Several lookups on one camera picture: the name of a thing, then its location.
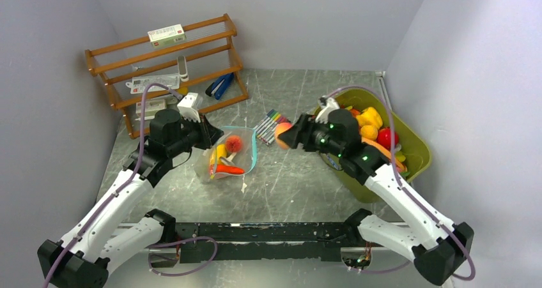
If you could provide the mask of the toy peach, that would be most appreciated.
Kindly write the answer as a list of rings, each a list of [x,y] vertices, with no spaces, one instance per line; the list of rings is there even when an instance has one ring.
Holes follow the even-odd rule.
[[[287,143],[285,143],[279,137],[280,137],[281,134],[288,131],[291,127],[292,127],[292,124],[290,122],[283,122],[283,123],[279,123],[275,128],[274,139],[275,139],[277,145],[281,149],[287,150],[287,149],[290,148],[289,145],[287,145]]]
[[[239,135],[230,135],[225,141],[226,151],[228,153],[239,153],[243,148],[243,140]]]

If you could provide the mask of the clear zip top bag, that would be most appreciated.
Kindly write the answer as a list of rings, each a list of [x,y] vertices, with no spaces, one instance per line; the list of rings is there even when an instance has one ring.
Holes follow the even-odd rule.
[[[219,140],[204,150],[194,164],[196,176],[204,183],[244,176],[256,166],[255,130],[239,126],[224,126],[221,130]]]

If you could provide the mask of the red toy carrot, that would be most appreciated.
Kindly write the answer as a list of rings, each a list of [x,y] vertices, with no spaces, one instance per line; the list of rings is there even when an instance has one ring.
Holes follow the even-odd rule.
[[[219,164],[216,166],[215,173],[242,175],[245,174],[245,171],[240,167]]]

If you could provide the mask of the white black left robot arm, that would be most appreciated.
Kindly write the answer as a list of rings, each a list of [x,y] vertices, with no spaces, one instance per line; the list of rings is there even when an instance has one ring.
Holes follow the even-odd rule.
[[[159,209],[116,237],[112,234],[141,197],[173,169],[178,155],[209,149],[223,134],[196,110],[158,111],[148,135],[140,137],[106,194],[59,241],[47,239],[38,248],[44,287],[103,287],[109,275],[140,250],[178,245],[175,217]]]

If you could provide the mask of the yellow toy mango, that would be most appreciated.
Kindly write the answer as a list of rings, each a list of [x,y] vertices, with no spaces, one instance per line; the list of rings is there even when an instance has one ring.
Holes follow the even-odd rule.
[[[209,159],[209,169],[214,171],[218,166],[225,165],[223,159],[228,155],[225,144],[218,144],[211,153]]]

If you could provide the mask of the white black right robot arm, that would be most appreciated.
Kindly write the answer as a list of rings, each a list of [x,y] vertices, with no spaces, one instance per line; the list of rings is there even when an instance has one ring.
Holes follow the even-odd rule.
[[[283,148],[301,145],[307,152],[336,156],[344,173],[377,194],[407,224],[400,227],[371,213],[359,216],[345,229],[349,244],[368,241],[392,250],[433,285],[450,277],[474,279],[471,226],[454,223],[423,199],[397,172],[394,160],[362,141],[359,124],[349,111],[303,114],[293,124],[279,124],[275,139]]]

